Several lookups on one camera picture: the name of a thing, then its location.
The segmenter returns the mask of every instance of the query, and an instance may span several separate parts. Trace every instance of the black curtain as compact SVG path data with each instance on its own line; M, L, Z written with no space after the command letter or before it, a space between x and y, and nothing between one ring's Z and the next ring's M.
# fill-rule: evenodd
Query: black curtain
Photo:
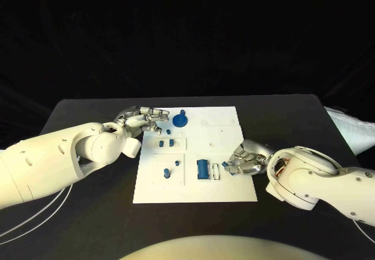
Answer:
M0 148L38 135L62 99L313 93L375 121L370 6L0 5Z

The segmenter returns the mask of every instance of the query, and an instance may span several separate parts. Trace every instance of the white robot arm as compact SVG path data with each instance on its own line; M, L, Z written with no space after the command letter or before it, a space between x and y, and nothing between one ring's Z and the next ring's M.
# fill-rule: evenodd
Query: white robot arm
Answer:
M10 146L0 153L0 209L42 198L111 164L120 154L135 158L142 131L158 134L156 121L169 111L130 107L114 122L87 123Z
M351 219L375 226L375 171L342 168L325 154L306 147L273 148L246 140L225 170L257 174L267 170L267 192L297 208L312 210L323 199Z

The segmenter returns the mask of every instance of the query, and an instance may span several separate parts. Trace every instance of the white board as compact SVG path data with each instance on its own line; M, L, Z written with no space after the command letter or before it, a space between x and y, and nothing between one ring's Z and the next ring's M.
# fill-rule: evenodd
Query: white board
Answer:
M145 132L133 203L256 202L253 177L233 176L221 165L244 141L235 107L162 109L171 111L171 121L158 122L162 135ZM179 128L172 119L182 109L188 124ZM198 179L201 159L210 161L210 180ZM220 166L220 180L214 179L212 164Z

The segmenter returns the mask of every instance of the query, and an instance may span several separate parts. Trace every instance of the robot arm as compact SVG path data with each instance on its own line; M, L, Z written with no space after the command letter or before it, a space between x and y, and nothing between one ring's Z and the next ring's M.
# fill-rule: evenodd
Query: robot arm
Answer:
M156 121L169 111L132 107L106 124L87 123L10 146L0 154L0 209L42 198L111 164L120 154L135 158L142 131L158 134Z
M251 153L254 159L241 161L240 147ZM306 147L283 149L272 154L270 147L260 148L256 142L244 141L240 145L225 170L234 175L247 174L244 166L253 163L253 173L267 169L270 184L267 192L297 208L312 210L323 199L351 219L375 226L375 171L357 167L342 168L325 154Z

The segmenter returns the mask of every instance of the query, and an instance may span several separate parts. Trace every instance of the table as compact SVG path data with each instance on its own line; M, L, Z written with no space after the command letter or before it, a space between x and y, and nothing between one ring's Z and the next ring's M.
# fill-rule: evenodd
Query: table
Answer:
M87 122L109 122L133 105L235 106L244 138L276 148L310 147L344 166L360 165L315 95L62 100L42 134ZM313 211L280 202L266 192L266 175L254 176L259 202L133 204L137 164L139 156L132 159L122 155L80 181L51 220L25 237L0 246L0 258L120 259L152 244L197 235L270 239L331 259L375 255L374 245L352 220L323 201ZM2 230L22 222L52 198L3 209ZM35 227L52 211L6 238Z

